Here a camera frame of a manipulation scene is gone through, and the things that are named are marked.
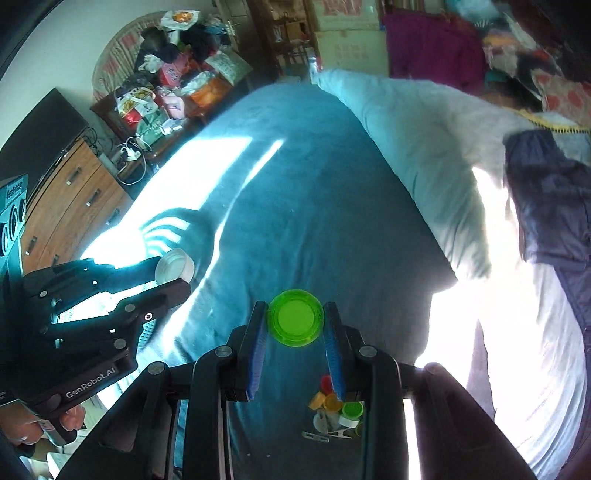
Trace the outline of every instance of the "pink bag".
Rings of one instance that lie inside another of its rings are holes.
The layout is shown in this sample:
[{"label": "pink bag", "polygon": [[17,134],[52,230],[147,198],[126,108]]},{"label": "pink bag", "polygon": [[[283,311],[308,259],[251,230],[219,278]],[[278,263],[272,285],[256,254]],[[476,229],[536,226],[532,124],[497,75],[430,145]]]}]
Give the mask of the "pink bag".
[{"label": "pink bag", "polygon": [[180,87],[181,77],[189,71],[189,57],[179,55],[173,63],[165,63],[160,69],[160,83],[169,87]]}]

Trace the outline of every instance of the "green bottle cap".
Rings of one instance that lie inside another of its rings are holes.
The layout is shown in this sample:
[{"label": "green bottle cap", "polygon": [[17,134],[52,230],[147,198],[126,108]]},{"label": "green bottle cap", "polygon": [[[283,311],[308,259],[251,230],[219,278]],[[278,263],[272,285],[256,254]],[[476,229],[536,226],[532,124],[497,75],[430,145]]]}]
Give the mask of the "green bottle cap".
[{"label": "green bottle cap", "polygon": [[324,311],[312,294],[304,290],[287,290],[269,305],[267,325],[279,343],[305,346],[322,332]]},{"label": "green bottle cap", "polygon": [[363,404],[358,401],[345,403],[342,413],[346,419],[359,420],[361,415],[363,415]]}]

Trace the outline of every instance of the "bottle cap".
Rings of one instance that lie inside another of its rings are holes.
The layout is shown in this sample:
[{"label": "bottle cap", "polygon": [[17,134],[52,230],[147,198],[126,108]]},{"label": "bottle cap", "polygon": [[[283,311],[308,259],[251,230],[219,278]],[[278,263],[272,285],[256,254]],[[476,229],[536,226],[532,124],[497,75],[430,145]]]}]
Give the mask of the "bottle cap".
[{"label": "bottle cap", "polygon": [[165,254],[158,265],[154,278],[158,285],[182,278],[185,282],[191,283],[195,273],[195,263],[181,248],[175,248]]},{"label": "bottle cap", "polygon": [[316,395],[314,395],[314,398],[310,400],[310,403],[308,403],[308,408],[311,410],[318,410],[322,405],[324,405],[325,399],[326,395],[324,395],[322,392],[318,392]]},{"label": "bottle cap", "polygon": [[326,408],[327,412],[339,411],[341,408],[343,408],[343,402],[337,398],[336,393],[331,393],[326,397],[326,399],[324,399],[324,407]]},{"label": "bottle cap", "polygon": [[347,427],[348,429],[354,429],[355,427],[357,427],[357,425],[359,425],[359,420],[351,420],[345,417],[344,415],[341,415],[339,418],[339,423],[343,427]]},{"label": "bottle cap", "polygon": [[320,379],[320,389],[326,395],[330,395],[334,391],[332,388],[332,378],[330,377],[330,375],[324,375]]},{"label": "bottle cap", "polygon": [[363,415],[363,404],[358,401],[347,402],[343,405],[342,413],[349,420],[359,420]]},{"label": "bottle cap", "polygon": [[269,332],[287,346],[305,346],[318,338],[324,326],[322,305],[303,290],[287,290],[273,299],[267,311]]}]

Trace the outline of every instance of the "white bottle cap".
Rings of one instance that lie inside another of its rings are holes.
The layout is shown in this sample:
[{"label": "white bottle cap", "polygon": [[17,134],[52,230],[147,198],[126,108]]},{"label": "white bottle cap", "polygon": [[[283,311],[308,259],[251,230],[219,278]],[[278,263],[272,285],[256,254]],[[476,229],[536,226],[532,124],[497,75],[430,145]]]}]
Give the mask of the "white bottle cap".
[{"label": "white bottle cap", "polygon": [[347,417],[341,415],[339,417],[339,423],[343,427],[347,427],[348,429],[354,429],[357,425],[359,425],[359,420],[351,420],[351,419],[348,419]]},{"label": "white bottle cap", "polygon": [[155,279],[158,285],[182,278],[191,283],[195,273],[195,263],[181,248],[171,250],[156,265]]}]

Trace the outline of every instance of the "cardboard box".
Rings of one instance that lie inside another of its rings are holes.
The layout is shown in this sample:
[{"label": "cardboard box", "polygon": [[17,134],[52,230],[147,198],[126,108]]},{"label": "cardboard box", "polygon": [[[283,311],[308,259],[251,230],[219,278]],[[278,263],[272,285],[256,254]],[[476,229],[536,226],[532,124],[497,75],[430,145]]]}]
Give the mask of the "cardboard box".
[{"label": "cardboard box", "polygon": [[324,69],[343,69],[389,76],[386,32],[340,30],[316,32],[320,61]]},{"label": "cardboard box", "polygon": [[376,0],[307,0],[313,30],[379,30]]}]

